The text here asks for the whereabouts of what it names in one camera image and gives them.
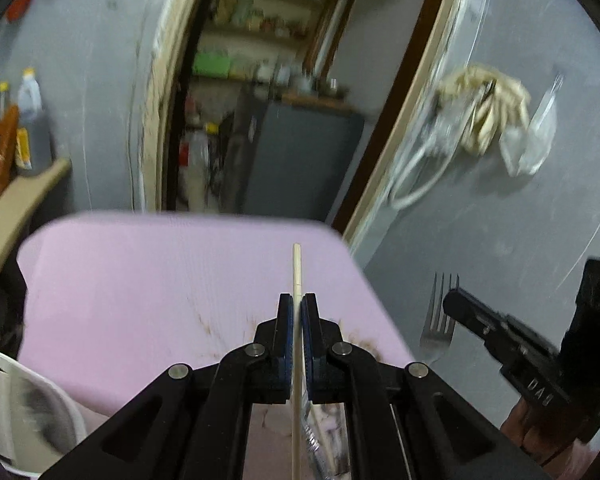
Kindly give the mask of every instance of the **white plastic bag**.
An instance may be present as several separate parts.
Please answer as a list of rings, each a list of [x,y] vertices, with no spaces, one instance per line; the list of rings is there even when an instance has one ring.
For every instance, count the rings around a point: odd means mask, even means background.
[[[558,126],[555,97],[561,85],[559,75],[544,93],[528,129],[507,126],[501,134],[500,154],[509,176],[534,175],[548,157]]]

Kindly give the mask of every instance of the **hand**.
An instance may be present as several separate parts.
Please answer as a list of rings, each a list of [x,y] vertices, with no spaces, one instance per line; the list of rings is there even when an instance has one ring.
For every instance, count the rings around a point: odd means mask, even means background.
[[[543,424],[534,424],[531,417],[529,404],[526,400],[520,399],[509,413],[507,420],[502,423],[500,431],[536,462],[542,464],[564,447],[564,439],[567,436],[561,431],[549,431],[559,428],[560,423],[548,424],[544,421]],[[566,468],[572,452],[573,442],[570,442],[563,452],[544,466],[544,471],[552,478],[558,478]]]

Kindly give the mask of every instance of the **green container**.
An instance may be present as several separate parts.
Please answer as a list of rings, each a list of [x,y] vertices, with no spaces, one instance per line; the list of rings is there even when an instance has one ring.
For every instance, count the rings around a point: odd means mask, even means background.
[[[199,52],[193,61],[193,73],[212,77],[228,77],[232,59],[227,54]]]

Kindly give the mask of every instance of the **food package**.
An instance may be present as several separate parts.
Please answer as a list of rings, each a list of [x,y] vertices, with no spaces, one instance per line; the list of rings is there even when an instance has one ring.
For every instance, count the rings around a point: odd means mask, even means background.
[[[17,105],[11,105],[0,123],[0,196],[9,185],[11,167],[16,151],[16,131],[20,111]]]
[[[507,125],[528,127],[526,106],[531,99],[522,83],[487,66],[471,64],[445,77],[438,89],[441,104],[456,99],[463,91],[487,88],[484,98],[475,105],[470,124],[460,144],[472,155],[483,155],[496,134]]]

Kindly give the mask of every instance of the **white bottle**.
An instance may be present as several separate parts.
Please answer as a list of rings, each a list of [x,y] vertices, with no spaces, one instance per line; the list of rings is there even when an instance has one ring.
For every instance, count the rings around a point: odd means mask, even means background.
[[[42,108],[40,86],[32,68],[27,68],[23,73],[18,90],[18,108],[20,123],[16,166],[18,174],[35,176],[51,166],[52,157],[49,120]]]

